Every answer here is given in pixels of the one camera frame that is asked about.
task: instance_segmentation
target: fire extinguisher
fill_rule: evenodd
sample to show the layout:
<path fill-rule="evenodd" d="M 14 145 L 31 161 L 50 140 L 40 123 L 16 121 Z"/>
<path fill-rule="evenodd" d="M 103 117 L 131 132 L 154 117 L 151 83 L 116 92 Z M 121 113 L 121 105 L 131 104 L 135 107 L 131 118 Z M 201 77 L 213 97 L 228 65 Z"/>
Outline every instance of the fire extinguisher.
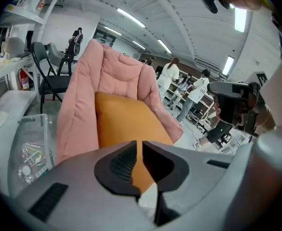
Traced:
<path fill-rule="evenodd" d="M 25 73 L 25 71 L 20 68 L 18 75 L 22 90 L 29 90 L 29 80 L 27 73 Z"/>

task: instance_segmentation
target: white wall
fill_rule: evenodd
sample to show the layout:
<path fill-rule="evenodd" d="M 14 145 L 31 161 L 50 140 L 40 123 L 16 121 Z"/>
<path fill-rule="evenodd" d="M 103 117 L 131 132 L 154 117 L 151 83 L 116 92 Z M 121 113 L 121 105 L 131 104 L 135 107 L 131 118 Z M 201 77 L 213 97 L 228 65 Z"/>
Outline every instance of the white wall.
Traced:
<path fill-rule="evenodd" d="M 125 53 L 131 57 L 133 57 L 134 54 L 136 54 L 137 56 L 135 57 L 135 59 L 137 60 L 140 58 L 142 54 L 142 52 L 139 51 L 137 48 L 131 46 L 130 44 L 126 43 L 125 41 L 121 40 L 120 38 L 115 39 L 112 48 L 121 53 Z"/>
<path fill-rule="evenodd" d="M 89 40 L 93 38 L 100 18 L 101 16 L 96 13 L 82 12 L 78 7 L 54 8 L 46 23 L 41 41 L 43 44 L 53 42 L 59 51 L 65 52 L 73 32 L 81 27 L 83 42 L 80 53 L 74 57 L 77 60 L 83 54 Z"/>
<path fill-rule="evenodd" d="M 253 12 L 245 46 L 228 80 L 245 81 L 255 71 L 264 71 L 271 78 L 279 64 L 279 32 L 271 22 L 270 11 Z"/>

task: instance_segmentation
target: orange cushion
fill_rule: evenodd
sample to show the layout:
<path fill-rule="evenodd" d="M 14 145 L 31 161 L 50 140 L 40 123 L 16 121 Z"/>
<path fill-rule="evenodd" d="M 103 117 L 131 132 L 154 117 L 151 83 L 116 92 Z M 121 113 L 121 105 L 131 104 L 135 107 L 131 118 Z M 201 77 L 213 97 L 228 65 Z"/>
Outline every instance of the orange cushion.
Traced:
<path fill-rule="evenodd" d="M 154 182 L 142 158 L 142 141 L 172 145 L 171 138 L 148 106 L 139 100 L 96 92 L 99 147 L 137 141 L 137 160 L 132 172 L 133 185 L 144 193 Z"/>

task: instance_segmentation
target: plastic bin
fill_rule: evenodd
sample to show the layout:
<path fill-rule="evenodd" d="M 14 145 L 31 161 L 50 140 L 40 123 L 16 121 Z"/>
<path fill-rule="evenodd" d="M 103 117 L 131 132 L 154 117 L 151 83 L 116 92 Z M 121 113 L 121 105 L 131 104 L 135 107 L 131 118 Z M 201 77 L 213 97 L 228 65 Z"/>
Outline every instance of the plastic bin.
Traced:
<path fill-rule="evenodd" d="M 29 115 L 18 121 L 8 163 L 8 191 L 15 198 L 29 184 L 54 167 L 48 147 L 46 114 Z"/>

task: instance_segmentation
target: ceiling light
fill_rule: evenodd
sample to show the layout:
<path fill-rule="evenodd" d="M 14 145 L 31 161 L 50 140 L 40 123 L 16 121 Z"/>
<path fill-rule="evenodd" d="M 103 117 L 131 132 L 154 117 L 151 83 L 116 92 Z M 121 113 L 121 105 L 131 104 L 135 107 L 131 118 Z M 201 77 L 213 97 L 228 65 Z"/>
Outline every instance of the ceiling light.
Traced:
<path fill-rule="evenodd" d="M 245 31 L 247 11 L 235 8 L 235 30 L 239 32 Z"/>
<path fill-rule="evenodd" d="M 142 49 L 146 50 L 142 45 L 140 45 L 139 43 L 135 42 L 134 40 L 132 40 L 132 42 L 136 45 L 138 45 L 139 47 L 141 47 Z"/>
<path fill-rule="evenodd" d="M 235 60 L 234 57 L 228 56 L 226 65 L 225 65 L 223 72 L 222 72 L 223 75 L 228 75 L 229 70 L 231 69 L 234 60 Z"/>
<path fill-rule="evenodd" d="M 166 49 L 167 52 L 172 54 L 172 52 L 169 50 L 169 48 L 166 47 L 166 45 L 161 41 L 161 39 L 159 39 L 158 42 Z"/>
<path fill-rule="evenodd" d="M 115 30 L 113 30 L 113 29 L 111 29 L 111 28 L 108 28 L 107 26 L 105 26 L 104 28 L 107 29 L 107 30 L 109 30 L 109 31 L 111 31 L 111 32 L 113 32 L 113 33 L 118 34 L 119 36 L 121 36 L 121 33 L 116 32 Z"/>
<path fill-rule="evenodd" d="M 122 9 L 117 9 L 119 13 L 122 13 L 123 15 L 127 16 L 129 19 L 133 20 L 135 23 L 137 23 L 141 27 L 145 27 L 143 23 L 141 23 L 139 20 L 135 19 L 132 15 L 129 15 L 127 12 L 125 12 Z"/>

